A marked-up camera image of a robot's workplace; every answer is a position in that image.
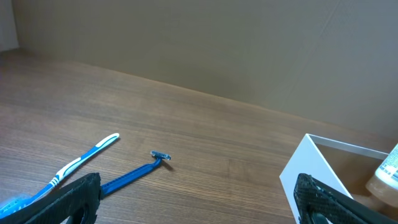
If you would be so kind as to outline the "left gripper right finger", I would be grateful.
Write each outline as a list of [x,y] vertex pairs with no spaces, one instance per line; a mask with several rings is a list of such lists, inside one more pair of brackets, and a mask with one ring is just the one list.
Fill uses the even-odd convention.
[[397,224],[304,173],[297,177],[294,200],[300,224]]

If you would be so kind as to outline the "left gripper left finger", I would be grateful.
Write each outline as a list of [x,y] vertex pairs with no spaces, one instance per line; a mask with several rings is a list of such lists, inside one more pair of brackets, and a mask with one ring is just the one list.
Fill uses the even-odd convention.
[[101,200],[99,173],[86,174],[54,193],[1,219],[1,224],[94,224]]

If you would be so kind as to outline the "white cream tube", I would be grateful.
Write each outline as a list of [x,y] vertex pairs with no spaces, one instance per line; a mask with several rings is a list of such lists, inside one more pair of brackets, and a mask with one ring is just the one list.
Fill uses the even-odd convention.
[[397,146],[376,169],[366,188],[380,201],[397,208]]

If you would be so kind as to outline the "blue white toothbrush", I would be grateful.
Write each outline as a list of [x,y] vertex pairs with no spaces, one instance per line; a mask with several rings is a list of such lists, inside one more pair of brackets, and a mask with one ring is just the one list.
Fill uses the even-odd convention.
[[77,159],[69,162],[67,165],[62,167],[56,174],[55,177],[38,193],[31,197],[20,196],[12,199],[1,207],[1,218],[4,218],[10,214],[13,214],[23,208],[29,206],[30,204],[38,201],[42,197],[46,196],[50,191],[52,191],[65,177],[70,175],[74,170],[81,166],[89,158],[93,157],[95,154],[100,152],[102,149],[108,147],[110,144],[118,140],[119,133],[114,133],[106,138],[102,139],[95,146],[93,146],[88,152],[84,153]]

